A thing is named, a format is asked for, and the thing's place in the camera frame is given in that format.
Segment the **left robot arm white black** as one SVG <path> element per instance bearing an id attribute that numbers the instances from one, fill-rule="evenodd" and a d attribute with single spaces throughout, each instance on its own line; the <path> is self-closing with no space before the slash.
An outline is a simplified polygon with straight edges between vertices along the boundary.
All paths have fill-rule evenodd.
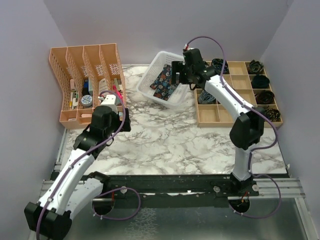
<path id="1" fill-rule="evenodd" d="M 120 116 L 109 106 L 96 107 L 91 123 L 76 138 L 69 159 L 53 184 L 37 203 L 26 205 L 24 215 L 29 229 L 37 236 L 64 239 L 74 218 L 89 201 L 96 196 L 106 197 L 111 190 L 102 173 L 95 173 L 81 187 L 77 187 L 79 181 L 116 134 L 130 131 L 128 108 Z"/>

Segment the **navy floral tie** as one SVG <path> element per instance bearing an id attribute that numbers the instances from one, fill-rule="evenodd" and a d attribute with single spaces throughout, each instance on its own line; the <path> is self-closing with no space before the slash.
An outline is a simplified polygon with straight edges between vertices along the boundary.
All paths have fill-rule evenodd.
<path id="1" fill-rule="evenodd" d="M 165 64 L 155 81 L 150 85 L 154 90 L 153 96 L 167 101 L 179 84 L 172 84 L 171 66 Z"/>

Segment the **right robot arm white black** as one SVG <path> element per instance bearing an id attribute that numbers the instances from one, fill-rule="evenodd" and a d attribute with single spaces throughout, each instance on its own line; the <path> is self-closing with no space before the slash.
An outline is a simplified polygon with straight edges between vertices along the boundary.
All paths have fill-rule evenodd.
<path id="1" fill-rule="evenodd" d="M 229 133 L 235 146 L 235 165 L 229 189 L 240 196 L 248 189 L 250 173 L 250 150 L 260 142 L 264 133 L 263 109 L 255 108 L 243 99 L 218 75 L 213 66 L 206 66 L 200 50 L 193 48 L 183 52 L 182 61 L 171 63 L 171 82 L 182 85 L 196 85 L 212 95 L 230 114 L 234 123 Z"/>

